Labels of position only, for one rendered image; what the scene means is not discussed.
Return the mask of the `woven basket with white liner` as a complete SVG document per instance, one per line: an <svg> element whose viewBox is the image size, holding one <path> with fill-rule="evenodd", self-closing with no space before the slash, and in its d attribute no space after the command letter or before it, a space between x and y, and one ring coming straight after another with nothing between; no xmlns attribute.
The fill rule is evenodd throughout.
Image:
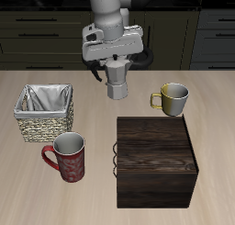
<svg viewBox="0 0 235 225"><path fill-rule="evenodd" d="M26 84L14 107L24 141L50 142L73 126L70 84Z"/></svg>

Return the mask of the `silver moka pot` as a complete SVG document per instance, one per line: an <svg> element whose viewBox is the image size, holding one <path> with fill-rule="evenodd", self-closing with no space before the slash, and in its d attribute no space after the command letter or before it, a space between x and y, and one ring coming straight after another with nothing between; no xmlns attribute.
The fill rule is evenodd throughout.
<svg viewBox="0 0 235 225"><path fill-rule="evenodd" d="M99 77L97 68L104 66L107 78L107 96L114 100L125 98L128 95L128 86L126 75L132 62L125 56L112 57L104 61L95 61L90 65L90 70L98 81L102 81Z"/></svg>

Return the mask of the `yellow and white mug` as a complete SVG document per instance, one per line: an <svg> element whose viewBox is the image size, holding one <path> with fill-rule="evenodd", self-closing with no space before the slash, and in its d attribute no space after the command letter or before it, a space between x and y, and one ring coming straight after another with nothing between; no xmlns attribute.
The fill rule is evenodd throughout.
<svg viewBox="0 0 235 225"><path fill-rule="evenodd" d="M183 84L168 83L161 87L160 93L151 94L151 107L161 109L166 115L175 117L183 112L185 102L189 96L189 90ZM159 97L162 103L153 104L153 98Z"/></svg>

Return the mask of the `dark wooden cabinet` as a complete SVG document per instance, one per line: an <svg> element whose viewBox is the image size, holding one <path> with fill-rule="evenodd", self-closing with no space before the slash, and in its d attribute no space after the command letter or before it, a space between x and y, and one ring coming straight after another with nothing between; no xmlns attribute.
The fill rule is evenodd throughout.
<svg viewBox="0 0 235 225"><path fill-rule="evenodd" d="M119 117L118 208L188 208L199 173L185 118Z"/></svg>

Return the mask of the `red patterned mug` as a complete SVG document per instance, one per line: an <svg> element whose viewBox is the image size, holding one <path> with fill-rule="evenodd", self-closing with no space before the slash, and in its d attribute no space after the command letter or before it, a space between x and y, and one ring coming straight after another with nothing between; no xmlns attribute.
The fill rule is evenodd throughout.
<svg viewBox="0 0 235 225"><path fill-rule="evenodd" d="M84 138L76 132L59 135L52 145L43 147L41 156L68 183L78 182L84 177Z"/></svg>

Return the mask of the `dark kitchen cupboards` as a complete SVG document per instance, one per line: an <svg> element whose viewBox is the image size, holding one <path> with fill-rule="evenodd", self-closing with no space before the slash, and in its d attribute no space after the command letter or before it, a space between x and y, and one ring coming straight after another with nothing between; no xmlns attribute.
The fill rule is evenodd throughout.
<svg viewBox="0 0 235 225"><path fill-rule="evenodd" d="M187 70L199 13L131 11L129 24L143 28L153 52L151 70ZM83 70L82 30L90 11L0 11L0 70Z"/></svg>

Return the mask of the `grey drawer unit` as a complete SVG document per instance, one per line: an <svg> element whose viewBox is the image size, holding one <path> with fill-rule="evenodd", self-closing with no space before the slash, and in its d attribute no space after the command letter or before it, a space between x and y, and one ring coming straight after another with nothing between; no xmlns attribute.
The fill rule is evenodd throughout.
<svg viewBox="0 0 235 225"><path fill-rule="evenodd" d="M235 9L200 12L190 69L235 70Z"/></svg>

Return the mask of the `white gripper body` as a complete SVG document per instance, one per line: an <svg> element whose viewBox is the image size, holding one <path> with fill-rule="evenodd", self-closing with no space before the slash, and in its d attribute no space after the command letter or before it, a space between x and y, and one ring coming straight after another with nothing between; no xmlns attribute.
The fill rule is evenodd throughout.
<svg viewBox="0 0 235 225"><path fill-rule="evenodd" d="M143 51L142 28L138 25L124 27L123 33L111 30L106 33L94 25L83 29L83 58L85 61L124 56Z"/></svg>

